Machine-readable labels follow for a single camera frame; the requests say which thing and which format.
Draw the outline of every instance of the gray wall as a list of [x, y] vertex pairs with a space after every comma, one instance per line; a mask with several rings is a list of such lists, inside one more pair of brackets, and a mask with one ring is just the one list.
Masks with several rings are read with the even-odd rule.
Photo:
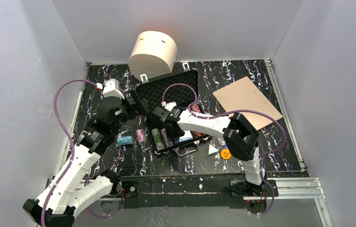
[[274, 56], [303, 0], [53, 0], [85, 61], [128, 63], [138, 34], [156, 30], [177, 61]]
[[334, 225], [356, 226], [356, 1], [305, 0], [274, 67]]
[[[54, 174], [65, 138], [52, 99], [85, 66], [51, 0], [0, 0], [0, 227], [35, 226], [22, 205]], [[80, 86], [60, 95], [66, 123]]]

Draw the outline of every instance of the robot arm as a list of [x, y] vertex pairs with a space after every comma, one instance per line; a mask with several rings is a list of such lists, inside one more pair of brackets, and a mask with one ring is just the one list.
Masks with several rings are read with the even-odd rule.
[[164, 108], [156, 107], [150, 115], [156, 125], [165, 128], [168, 135], [182, 136], [184, 131], [198, 131], [223, 138], [231, 154], [242, 161], [246, 181], [256, 186], [262, 185], [265, 170], [260, 166], [257, 130], [240, 113], [232, 117], [224, 116], [214, 119], [212, 115], [196, 113], [193, 116], [185, 107], [168, 103]]
[[94, 182], [74, 193], [89, 168], [98, 161], [106, 149], [115, 141], [121, 123], [136, 116], [135, 110], [117, 90], [118, 83], [112, 79], [105, 82], [104, 98], [97, 108], [94, 118], [86, 125], [77, 138], [75, 157], [68, 159], [52, 183], [36, 199], [28, 199], [23, 209], [31, 219], [41, 225], [41, 212], [50, 189], [56, 184], [64, 170], [70, 165], [61, 178], [49, 199], [45, 210], [47, 227], [70, 227], [74, 218], [93, 203], [111, 192], [120, 181], [118, 175], [104, 171]]
[[[104, 171], [94, 182], [74, 193], [76, 187], [89, 168], [99, 160], [106, 149], [115, 141], [121, 122], [126, 122], [139, 114], [147, 113], [147, 101], [135, 91], [130, 91], [133, 103], [130, 104], [118, 90], [118, 81], [105, 82], [103, 100], [97, 108], [96, 116], [87, 124], [77, 139], [75, 157], [67, 160], [60, 173], [36, 199], [28, 199], [23, 209], [31, 219], [41, 225], [40, 218], [44, 200], [61, 173], [71, 162], [71, 166], [56, 185], [45, 210], [47, 227], [70, 227], [75, 217], [94, 201], [109, 194], [119, 183], [120, 178], [111, 171]], [[183, 131], [199, 131], [224, 138], [231, 154], [243, 161], [246, 181], [255, 185], [256, 190], [264, 190], [262, 177], [265, 170], [260, 166], [257, 144], [258, 132], [240, 113], [233, 117], [200, 119], [185, 107], [167, 105], [167, 109], [157, 107], [150, 114], [160, 127], [165, 127], [170, 135], [182, 135]]]
[[92, 183], [72, 194], [68, 201], [69, 207], [75, 207], [73, 216], [76, 218], [92, 203], [109, 194], [120, 177], [111, 170], [105, 170]]

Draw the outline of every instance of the white cylindrical object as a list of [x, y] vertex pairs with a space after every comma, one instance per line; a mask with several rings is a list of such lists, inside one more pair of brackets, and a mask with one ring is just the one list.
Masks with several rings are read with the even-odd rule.
[[176, 53], [175, 41], [169, 35], [155, 31], [142, 32], [129, 58], [130, 71], [138, 80], [141, 80], [141, 74], [146, 74], [150, 79], [170, 73], [174, 68]]

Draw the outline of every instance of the wooden board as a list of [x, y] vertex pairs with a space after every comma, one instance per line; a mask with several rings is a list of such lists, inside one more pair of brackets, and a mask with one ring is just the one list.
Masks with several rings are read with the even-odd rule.
[[[242, 78], [213, 93], [225, 111], [247, 109], [255, 110], [273, 117], [282, 118], [282, 114], [263, 95], [263, 93], [248, 78]], [[242, 113], [257, 129], [264, 128], [272, 123], [271, 120], [253, 113]]]

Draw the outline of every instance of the orange sticker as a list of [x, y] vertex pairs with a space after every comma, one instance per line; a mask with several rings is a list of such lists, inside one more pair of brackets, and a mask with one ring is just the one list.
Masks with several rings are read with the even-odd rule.
[[223, 159], [230, 159], [231, 158], [231, 152], [229, 152], [228, 149], [224, 149], [221, 151], [221, 157]]

